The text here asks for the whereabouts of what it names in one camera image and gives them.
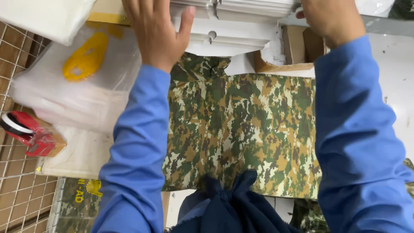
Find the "red tape dispenser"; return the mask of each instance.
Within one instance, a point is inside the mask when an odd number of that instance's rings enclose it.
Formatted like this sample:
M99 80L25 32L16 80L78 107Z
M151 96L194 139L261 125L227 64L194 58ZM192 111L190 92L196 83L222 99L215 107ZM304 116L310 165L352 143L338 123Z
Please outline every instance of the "red tape dispenser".
M29 147L27 156L54 157L66 146L65 140L51 124L26 112L3 113L0 126Z

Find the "cardboard box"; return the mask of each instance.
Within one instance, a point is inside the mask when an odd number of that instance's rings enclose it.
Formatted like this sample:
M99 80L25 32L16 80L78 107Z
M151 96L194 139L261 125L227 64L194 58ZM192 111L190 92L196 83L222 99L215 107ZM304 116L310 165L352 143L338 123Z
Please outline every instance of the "cardboard box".
M282 40L286 65L275 66L265 62L261 52L254 51L256 73L310 70L313 62L327 53L324 39L307 27L282 26Z

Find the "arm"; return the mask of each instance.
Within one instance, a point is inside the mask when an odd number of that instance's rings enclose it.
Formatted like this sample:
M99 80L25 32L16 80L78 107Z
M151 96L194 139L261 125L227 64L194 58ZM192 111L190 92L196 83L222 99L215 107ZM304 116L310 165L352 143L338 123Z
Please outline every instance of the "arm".
M413 181L367 36L315 63L318 201L332 232L414 232Z
M143 65L114 129L93 232L162 232L161 167L167 152L170 75Z
M161 167L167 153L170 71L190 40L195 8L171 23L169 0L123 0L137 35L142 67L114 128L111 158L99 178L103 193L92 232L163 232Z

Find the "left hand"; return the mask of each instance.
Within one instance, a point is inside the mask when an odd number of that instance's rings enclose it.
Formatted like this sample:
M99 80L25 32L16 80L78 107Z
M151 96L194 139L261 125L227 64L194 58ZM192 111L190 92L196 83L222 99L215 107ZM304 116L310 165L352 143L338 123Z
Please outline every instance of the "left hand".
M177 33L170 0L122 0L141 51L142 63L170 73L190 41L195 7L187 7Z

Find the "blue sleeve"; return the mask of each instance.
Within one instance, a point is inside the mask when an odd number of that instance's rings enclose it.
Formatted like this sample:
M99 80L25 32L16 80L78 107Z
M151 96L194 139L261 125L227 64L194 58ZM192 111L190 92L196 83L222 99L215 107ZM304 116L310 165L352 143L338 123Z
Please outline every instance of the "blue sleeve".
M167 152L170 75L143 65L114 128L92 232L163 232L161 167Z
M414 232L393 110L382 101L368 37L344 44L315 63L318 201L332 232Z

